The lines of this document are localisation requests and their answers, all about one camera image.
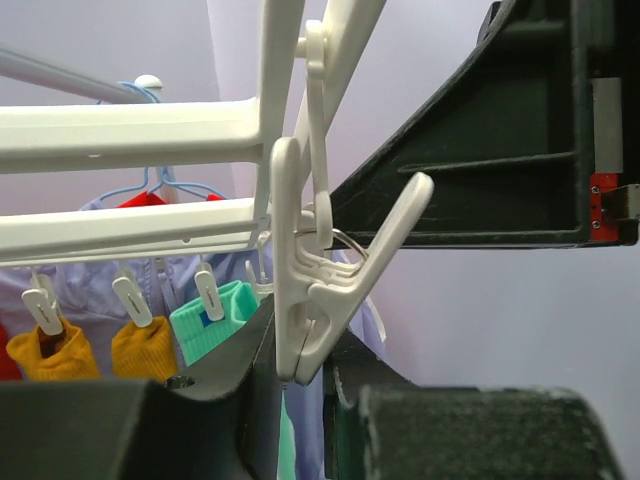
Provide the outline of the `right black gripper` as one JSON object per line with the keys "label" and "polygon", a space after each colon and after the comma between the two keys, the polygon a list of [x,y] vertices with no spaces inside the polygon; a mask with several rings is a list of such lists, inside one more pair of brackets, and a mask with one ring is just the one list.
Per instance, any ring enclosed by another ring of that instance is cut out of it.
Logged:
{"label": "right black gripper", "polygon": [[368,244],[410,178],[411,247],[639,242],[639,3],[505,1],[446,83],[332,194]]}

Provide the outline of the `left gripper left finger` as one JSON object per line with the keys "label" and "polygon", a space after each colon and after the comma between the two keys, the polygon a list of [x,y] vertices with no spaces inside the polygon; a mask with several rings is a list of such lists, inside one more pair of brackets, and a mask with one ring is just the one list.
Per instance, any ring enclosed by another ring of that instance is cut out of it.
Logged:
{"label": "left gripper left finger", "polygon": [[282,385],[274,306],[165,383],[7,382],[5,479],[273,479]]}

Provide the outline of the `white plastic sock hanger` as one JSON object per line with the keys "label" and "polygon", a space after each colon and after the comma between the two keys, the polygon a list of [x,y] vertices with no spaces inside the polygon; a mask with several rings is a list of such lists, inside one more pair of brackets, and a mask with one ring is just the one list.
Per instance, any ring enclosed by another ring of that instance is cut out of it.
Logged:
{"label": "white plastic sock hanger", "polygon": [[311,182],[319,239],[332,227],[326,134],[383,10],[331,1],[305,20],[300,1],[262,5],[259,85],[231,102],[16,106],[1,111],[5,174],[252,163],[250,198],[138,209],[5,216],[5,266],[159,257],[251,248],[272,221],[271,153],[299,142],[298,184]]}

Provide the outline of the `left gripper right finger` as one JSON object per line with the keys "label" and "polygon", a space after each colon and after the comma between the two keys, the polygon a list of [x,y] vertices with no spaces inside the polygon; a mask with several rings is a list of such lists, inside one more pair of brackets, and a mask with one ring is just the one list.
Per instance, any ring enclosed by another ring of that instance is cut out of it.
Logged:
{"label": "left gripper right finger", "polygon": [[564,388],[420,387],[350,331],[324,365],[330,479],[621,479],[589,403]]}

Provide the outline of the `white hanger clip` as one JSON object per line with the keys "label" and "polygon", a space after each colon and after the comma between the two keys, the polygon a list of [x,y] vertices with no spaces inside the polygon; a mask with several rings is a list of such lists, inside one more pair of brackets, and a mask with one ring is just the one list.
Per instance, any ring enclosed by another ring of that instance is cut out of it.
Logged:
{"label": "white hanger clip", "polygon": [[278,139],[271,153],[273,288],[276,371],[286,382],[309,384],[396,251],[422,215],[434,182],[416,173],[402,190],[356,273],[311,255],[295,231],[302,213],[299,142]]}

